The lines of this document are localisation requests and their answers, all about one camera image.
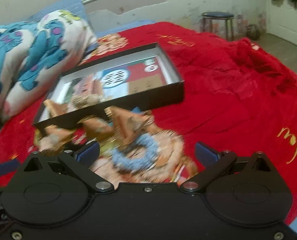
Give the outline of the brown triangular snack packet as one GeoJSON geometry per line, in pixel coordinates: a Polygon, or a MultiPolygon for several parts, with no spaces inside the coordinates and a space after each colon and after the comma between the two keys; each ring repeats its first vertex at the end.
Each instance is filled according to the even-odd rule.
{"type": "Polygon", "coordinates": [[[50,125],[45,128],[46,136],[42,137],[38,142],[38,149],[42,151],[50,151],[52,153],[60,152],[65,144],[73,139],[74,130],[59,128],[50,125]]]}
{"type": "Polygon", "coordinates": [[[121,150],[128,148],[140,136],[149,121],[148,115],[133,113],[116,106],[105,108],[105,113],[113,122],[114,134],[121,150]]]}
{"type": "Polygon", "coordinates": [[[82,124],[86,137],[89,140],[97,139],[97,141],[103,141],[114,135],[114,128],[105,120],[95,116],[86,116],[78,124],[82,124]]]}
{"type": "Polygon", "coordinates": [[[51,99],[46,99],[44,100],[43,104],[52,118],[64,115],[68,111],[67,103],[56,103],[51,99]]]}

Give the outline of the light blue knitted scrunchie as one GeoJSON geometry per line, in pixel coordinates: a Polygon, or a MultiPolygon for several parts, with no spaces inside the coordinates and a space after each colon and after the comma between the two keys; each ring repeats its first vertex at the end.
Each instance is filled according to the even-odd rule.
{"type": "Polygon", "coordinates": [[[143,133],[125,150],[113,148],[111,157],[114,166],[122,171],[139,172],[147,170],[157,160],[158,143],[149,133],[143,133]]]}

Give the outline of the beige knitted scrunchie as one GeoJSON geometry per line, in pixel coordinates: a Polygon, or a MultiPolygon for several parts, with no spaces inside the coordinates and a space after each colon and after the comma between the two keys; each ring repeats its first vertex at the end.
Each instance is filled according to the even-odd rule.
{"type": "Polygon", "coordinates": [[[100,94],[81,94],[81,95],[74,95],[72,96],[70,103],[76,109],[85,108],[88,106],[93,106],[98,103],[102,103],[105,101],[110,100],[112,97],[104,97],[100,94]]]}

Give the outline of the red bed blanket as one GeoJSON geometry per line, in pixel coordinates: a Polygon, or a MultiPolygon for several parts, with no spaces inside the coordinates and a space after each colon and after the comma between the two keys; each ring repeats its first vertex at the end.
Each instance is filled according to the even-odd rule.
{"type": "MultiPolygon", "coordinates": [[[[291,190],[293,204],[286,222],[295,221],[297,75],[246,38],[227,42],[167,22],[98,39],[93,58],[154,42],[184,79],[183,102],[155,109],[155,122],[182,135],[189,158],[200,140],[238,155],[265,152],[291,190]]],[[[32,122],[44,94],[1,130],[0,164],[22,163],[35,150],[32,122]]]]}

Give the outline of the blue binder clip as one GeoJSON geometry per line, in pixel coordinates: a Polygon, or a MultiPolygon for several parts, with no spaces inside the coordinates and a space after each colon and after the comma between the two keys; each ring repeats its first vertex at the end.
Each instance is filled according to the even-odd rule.
{"type": "Polygon", "coordinates": [[[131,112],[140,114],[142,111],[140,110],[139,107],[135,107],[134,109],[131,110],[131,112]]]}

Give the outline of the black shallow cardboard box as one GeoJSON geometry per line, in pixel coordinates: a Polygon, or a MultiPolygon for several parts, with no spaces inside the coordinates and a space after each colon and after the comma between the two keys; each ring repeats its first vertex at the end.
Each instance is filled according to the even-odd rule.
{"type": "Polygon", "coordinates": [[[60,75],[46,96],[67,111],[52,117],[41,105],[34,126],[74,129],[89,115],[105,119],[105,108],[142,111],[182,102],[184,80],[167,53],[151,43],[91,60],[60,75]]]}

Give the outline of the colourful history book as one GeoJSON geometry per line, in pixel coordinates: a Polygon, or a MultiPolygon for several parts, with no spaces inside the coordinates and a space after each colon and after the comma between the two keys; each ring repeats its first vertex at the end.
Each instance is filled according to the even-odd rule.
{"type": "Polygon", "coordinates": [[[159,57],[145,57],[67,82],[61,102],[70,103],[72,96],[81,94],[100,94],[116,99],[147,88],[160,87],[167,82],[168,77],[159,57]]]}

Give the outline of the white blue monster quilt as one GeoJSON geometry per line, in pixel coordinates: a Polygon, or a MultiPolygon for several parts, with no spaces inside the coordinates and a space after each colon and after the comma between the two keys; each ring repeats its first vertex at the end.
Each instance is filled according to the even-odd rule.
{"type": "Polygon", "coordinates": [[[0,125],[41,97],[98,46],[88,22],[67,10],[0,25],[0,125]]]}

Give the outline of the striped brown ball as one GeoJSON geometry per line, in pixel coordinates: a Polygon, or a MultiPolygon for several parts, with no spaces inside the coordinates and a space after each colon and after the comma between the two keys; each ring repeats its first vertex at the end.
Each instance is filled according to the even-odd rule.
{"type": "Polygon", "coordinates": [[[246,37],[250,40],[258,40],[261,36],[259,27],[256,24],[250,24],[247,26],[246,37]]]}

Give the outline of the blue round stool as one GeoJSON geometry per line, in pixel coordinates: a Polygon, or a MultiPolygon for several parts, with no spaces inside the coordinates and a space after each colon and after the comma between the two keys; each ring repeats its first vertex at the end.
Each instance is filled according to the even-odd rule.
{"type": "Polygon", "coordinates": [[[214,30],[220,34],[221,27],[224,27],[225,39],[233,41],[235,39],[233,20],[235,15],[231,12],[207,11],[202,13],[202,32],[214,30]]]}

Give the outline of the white door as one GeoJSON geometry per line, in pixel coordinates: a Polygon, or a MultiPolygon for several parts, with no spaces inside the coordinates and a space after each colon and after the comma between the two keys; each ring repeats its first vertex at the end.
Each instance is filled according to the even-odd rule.
{"type": "Polygon", "coordinates": [[[267,31],[297,45],[297,8],[287,0],[266,0],[267,31]]]}

